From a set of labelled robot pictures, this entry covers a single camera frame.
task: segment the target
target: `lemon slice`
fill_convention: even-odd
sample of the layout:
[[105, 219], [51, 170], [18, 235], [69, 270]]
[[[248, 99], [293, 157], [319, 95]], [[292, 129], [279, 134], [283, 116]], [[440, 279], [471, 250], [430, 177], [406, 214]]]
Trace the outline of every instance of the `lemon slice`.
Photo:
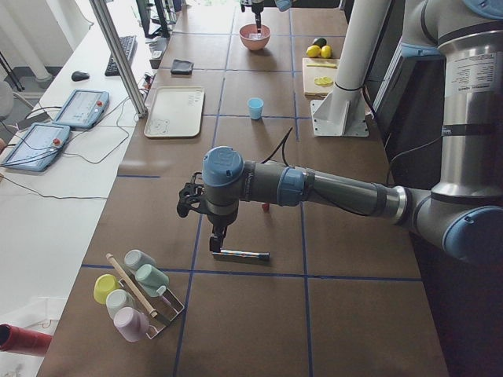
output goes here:
[[314, 83], [319, 86], [329, 86], [333, 84], [333, 80], [327, 76], [317, 77], [314, 79]]

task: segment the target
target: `blue joint cap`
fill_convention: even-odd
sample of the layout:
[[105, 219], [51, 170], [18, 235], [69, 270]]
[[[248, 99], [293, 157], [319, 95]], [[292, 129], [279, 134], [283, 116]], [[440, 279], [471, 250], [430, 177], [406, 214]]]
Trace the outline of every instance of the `blue joint cap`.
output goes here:
[[503, 0], [463, 0], [472, 11], [491, 20], [503, 20]]
[[287, 167], [281, 173], [277, 185], [277, 204], [294, 207], [300, 203], [304, 191], [304, 174], [293, 167]]
[[411, 45], [409, 43], [400, 43], [403, 57], [438, 57], [442, 56], [440, 51], [433, 46]]
[[217, 147], [203, 159], [203, 181], [211, 187], [222, 187], [237, 181], [243, 172], [241, 154], [231, 147]]
[[443, 249], [464, 262], [486, 265], [503, 259], [503, 208], [476, 208], [457, 218], [443, 236]]

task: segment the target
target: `light blue cup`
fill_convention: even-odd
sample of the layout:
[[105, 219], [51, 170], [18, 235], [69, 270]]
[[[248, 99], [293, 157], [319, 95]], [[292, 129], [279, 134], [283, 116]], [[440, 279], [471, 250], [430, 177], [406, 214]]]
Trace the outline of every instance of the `light blue cup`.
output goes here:
[[134, 274], [134, 278], [150, 297], [159, 297], [159, 288], [167, 287], [170, 283], [166, 274], [148, 264], [140, 267]]
[[250, 111], [250, 118], [257, 120], [262, 118], [262, 109], [264, 101], [260, 98], [250, 98], [248, 100], [248, 110]]
[[290, 0], [276, 0], [276, 6], [280, 12], [284, 12], [292, 7], [292, 2]]

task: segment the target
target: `tiled table surface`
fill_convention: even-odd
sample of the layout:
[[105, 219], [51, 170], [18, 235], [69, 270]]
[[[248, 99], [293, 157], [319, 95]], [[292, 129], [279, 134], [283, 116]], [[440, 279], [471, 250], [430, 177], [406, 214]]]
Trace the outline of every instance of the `tiled table surface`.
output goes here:
[[[241, 203], [225, 245], [269, 251], [266, 264], [214, 260], [206, 218], [176, 214], [178, 191], [205, 152], [230, 145], [261, 160], [290, 127], [290, 164], [364, 181], [382, 181], [387, 160], [377, 132], [367, 139], [314, 137], [303, 96], [301, 60], [323, 35], [340, 56], [343, 14], [327, 9], [265, 9], [267, 48], [252, 53], [237, 32], [253, 22], [239, 9], [185, 9], [152, 92], [205, 88], [201, 133], [149, 140], [138, 123], [83, 267], [39, 375], [328, 376], [446, 375], [435, 326], [406, 231], [385, 221], [304, 203]], [[174, 58], [194, 62], [172, 78]], [[246, 100], [261, 97], [251, 121]], [[138, 248], [152, 255], [186, 304], [156, 339], [128, 343], [92, 298], [95, 279]]]

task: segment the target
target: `red object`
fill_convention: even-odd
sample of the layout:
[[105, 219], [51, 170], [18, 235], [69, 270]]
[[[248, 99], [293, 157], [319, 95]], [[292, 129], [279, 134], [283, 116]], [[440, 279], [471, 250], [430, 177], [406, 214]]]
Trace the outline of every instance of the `red object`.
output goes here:
[[0, 351], [21, 353], [23, 355], [45, 356], [52, 335], [18, 328], [10, 324], [0, 325]]

